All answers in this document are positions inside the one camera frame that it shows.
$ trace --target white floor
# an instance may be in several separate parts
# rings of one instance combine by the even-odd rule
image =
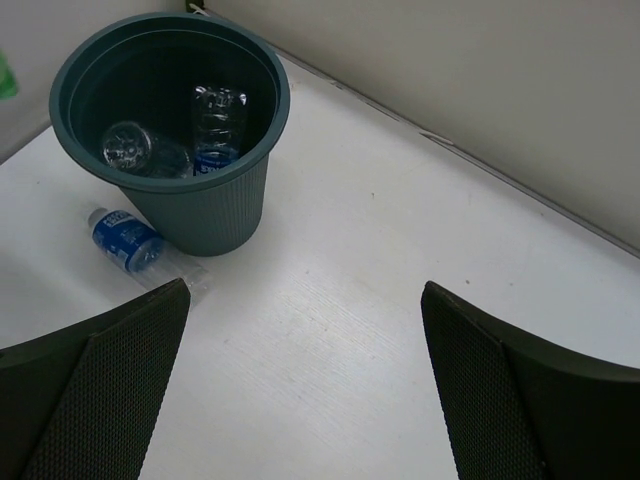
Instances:
[[[144,479],[453,479],[419,309],[427,280],[640,367],[640,261],[286,64],[262,224],[202,263]],[[131,209],[51,130],[0,167],[0,347],[141,293],[89,240]]]

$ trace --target wall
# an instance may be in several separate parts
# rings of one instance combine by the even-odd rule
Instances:
[[[640,3],[206,5],[640,248]]]
[[[2,0],[0,48],[18,96],[0,102],[0,163],[49,123],[53,78],[69,53],[100,28],[137,13],[184,10],[182,0]]]

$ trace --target bin rim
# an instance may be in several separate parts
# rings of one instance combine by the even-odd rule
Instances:
[[[245,153],[236,162],[218,170],[217,172],[212,172],[207,175],[188,177],[184,179],[148,178],[120,172],[102,163],[99,159],[91,155],[91,153],[89,153],[89,151],[85,149],[78,141],[76,141],[75,135],[71,131],[71,124],[68,118],[69,107],[72,103],[73,95],[75,92],[69,96],[70,100],[67,103],[66,108],[63,109],[60,105],[60,99],[62,98],[61,93],[63,88],[75,89],[82,79],[82,76],[80,76],[72,84],[69,84],[67,82],[67,74],[69,73],[69,70],[72,68],[75,62],[82,57],[87,49],[89,49],[95,42],[99,41],[100,39],[111,35],[113,34],[113,32],[132,23],[154,20],[158,18],[181,18],[187,19],[194,23],[211,22],[217,24],[223,29],[228,29],[237,34],[240,34],[246,37],[247,40],[249,40],[249,42],[252,44],[252,47],[261,51],[266,56],[266,58],[271,62],[271,66],[275,70],[276,75],[275,77],[272,75],[272,78],[274,80],[274,86],[279,91],[276,94],[276,107],[274,116],[271,120],[271,125],[267,129],[262,139],[260,139],[260,141],[251,150]],[[170,30],[175,31],[180,29],[171,28]],[[146,35],[152,32],[153,30],[150,30],[149,32],[131,35],[125,39],[119,39],[119,41],[114,42],[114,44],[110,48],[113,48],[130,38],[135,38],[138,35]],[[245,50],[247,50],[241,45],[238,45],[238,48],[244,48]],[[93,61],[96,61],[108,51],[109,50],[105,50]],[[53,125],[54,132],[62,148],[78,165],[80,165],[82,168],[92,173],[93,175],[97,176],[98,178],[101,178],[102,180],[113,185],[117,185],[118,187],[139,192],[164,194],[194,192],[213,188],[225,184],[253,168],[260,160],[269,155],[275,144],[280,139],[280,136],[282,135],[285,124],[287,122],[287,118],[289,116],[289,107],[290,92],[287,74],[278,56],[266,44],[264,40],[257,37],[250,31],[229,21],[190,13],[146,13],[120,20],[98,31],[87,40],[85,40],[78,48],[76,48],[76,50],[64,62],[53,81],[53,85],[51,87],[51,92],[49,95],[49,115],[51,117],[51,123]]]

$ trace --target trash can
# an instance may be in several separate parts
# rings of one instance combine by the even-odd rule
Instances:
[[[236,162],[207,175],[157,179],[101,161],[102,134],[123,120],[191,146],[191,93],[207,82],[238,88],[249,99]],[[250,32],[198,15],[146,14],[105,28],[73,52],[55,78],[49,111],[73,160],[120,187],[180,250],[212,256],[242,245],[260,223],[269,153],[289,101],[282,64]]]

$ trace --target water bottle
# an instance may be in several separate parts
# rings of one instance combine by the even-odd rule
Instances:
[[[94,243],[147,290],[181,277],[197,305],[211,289],[211,275],[153,228],[124,210],[97,208],[88,224]]]
[[[193,175],[186,148],[137,122],[118,122],[109,127],[102,136],[102,158],[112,168],[142,177]]]
[[[238,159],[247,124],[247,95],[213,85],[193,89],[194,174],[203,175]]]

